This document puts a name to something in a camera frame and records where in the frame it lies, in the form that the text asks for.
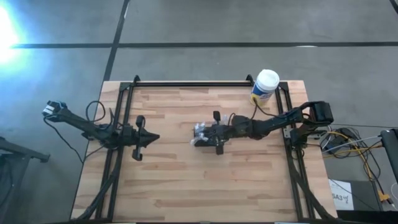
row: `wooden tabletop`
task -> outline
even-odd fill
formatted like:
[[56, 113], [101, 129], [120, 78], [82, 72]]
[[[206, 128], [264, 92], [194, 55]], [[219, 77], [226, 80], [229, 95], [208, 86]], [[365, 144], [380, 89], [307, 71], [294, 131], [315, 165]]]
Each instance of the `wooden tabletop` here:
[[[288, 83], [293, 107], [308, 101], [303, 81]], [[101, 92], [100, 101], [113, 111], [119, 84], [104, 82]], [[142, 162], [131, 157], [133, 147], [125, 148], [113, 221], [296, 221], [281, 130], [260, 141], [231, 139], [221, 156], [215, 154], [214, 147], [198, 148], [189, 143], [193, 126], [213, 122], [214, 110], [222, 116], [236, 113], [251, 117], [250, 92], [249, 87], [134, 88], [129, 122], [135, 124], [137, 115], [144, 115], [146, 130], [159, 134], [160, 139], [142, 148]], [[277, 114], [275, 96], [263, 109]], [[96, 117], [100, 116], [102, 110], [97, 110]], [[255, 116], [268, 118], [261, 112]], [[108, 123], [109, 115], [101, 122]], [[90, 142], [87, 153], [98, 147], [97, 142]], [[85, 161], [72, 218], [79, 216], [98, 193], [105, 157], [106, 151], [100, 151]], [[304, 161], [312, 192], [336, 217], [319, 148], [306, 148]]]

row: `plastic container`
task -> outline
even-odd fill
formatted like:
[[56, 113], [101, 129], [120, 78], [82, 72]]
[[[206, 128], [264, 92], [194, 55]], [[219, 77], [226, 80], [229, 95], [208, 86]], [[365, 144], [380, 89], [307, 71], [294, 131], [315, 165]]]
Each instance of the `plastic container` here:
[[250, 102], [256, 105], [254, 103], [254, 99], [256, 99], [259, 106], [264, 105], [275, 92], [275, 89], [278, 88], [278, 85], [278, 74], [272, 70], [263, 69], [257, 76], [257, 80], [251, 91]]

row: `white paper sign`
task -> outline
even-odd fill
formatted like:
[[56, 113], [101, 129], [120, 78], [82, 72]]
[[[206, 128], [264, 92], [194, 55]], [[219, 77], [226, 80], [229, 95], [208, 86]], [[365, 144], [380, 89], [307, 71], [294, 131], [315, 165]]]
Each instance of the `white paper sign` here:
[[351, 184], [329, 179], [329, 185], [336, 210], [354, 210], [353, 196], [349, 193], [351, 192]]

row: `gray floor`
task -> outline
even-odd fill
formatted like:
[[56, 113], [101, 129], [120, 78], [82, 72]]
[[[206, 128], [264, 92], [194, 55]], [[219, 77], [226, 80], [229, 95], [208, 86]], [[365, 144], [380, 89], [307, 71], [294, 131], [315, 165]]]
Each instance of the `gray floor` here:
[[[4, 3], [22, 44], [111, 43], [122, 4]], [[132, 0], [121, 37], [125, 43], [257, 41], [398, 41], [398, 15], [388, 0]], [[21, 49], [8, 52], [9, 60], [0, 63], [0, 136], [51, 153], [47, 164], [30, 163], [15, 223], [68, 220], [81, 165], [40, 113], [47, 100], [62, 100], [84, 115], [87, 103], [98, 99], [109, 52]], [[398, 47], [119, 49], [111, 80], [134, 75], [143, 80], [241, 80], [270, 68], [284, 80], [305, 80], [310, 100], [331, 103], [335, 123], [398, 126], [397, 58]], [[87, 141], [79, 131], [56, 127], [85, 153]], [[364, 137], [382, 130], [358, 129]], [[395, 180], [386, 153], [374, 153], [389, 193]], [[358, 158], [325, 163], [333, 179], [366, 180]]]

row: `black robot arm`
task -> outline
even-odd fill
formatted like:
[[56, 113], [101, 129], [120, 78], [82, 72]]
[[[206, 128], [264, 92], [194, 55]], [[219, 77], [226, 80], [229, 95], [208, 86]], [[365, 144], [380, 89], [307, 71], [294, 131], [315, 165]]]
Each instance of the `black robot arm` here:
[[160, 136], [152, 134], [145, 130], [145, 118], [140, 115], [137, 117], [136, 124], [138, 130], [135, 130], [131, 125], [121, 126], [121, 129], [116, 128], [117, 121], [113, 121], [111, 114], [111, 123], [109, 124], [94, 124], [72, 113], [66, 103], [58, 101], [48, 101], [42, 114], [44, 119], [52, 122], [65, 122], [73, 127], [83, 131], [81, 134], [88, 140], [97, 139], [102, 146], [108, 149], [116, 149], [119, 146], [136, 146], [133, 150], [132, 157], [137, 160], [142, 160], [141, 147], [146, 147]]
[[[303, 112], [309, 108], [309, 114]], [[216, 124], [205, 127], [202, 131], [195, 131], [195, 146], [216, 146], [216, 153], [223, 153], [223, 145], [231, 138], [251, 138], [260, 140], [271, 131], [295, 123], [302, 123], [301, 127], [290, 131], [293, 146], [304, 146], [308, 135], [312, 134], [320, 126], [328, 126], [333, 122], [330, 105], [324, 101], [307, 102], [293, 108], [285, 114], [261, 121], [236, 115], [231, 125], [220, 124], [220, 112], [213, 113]]]

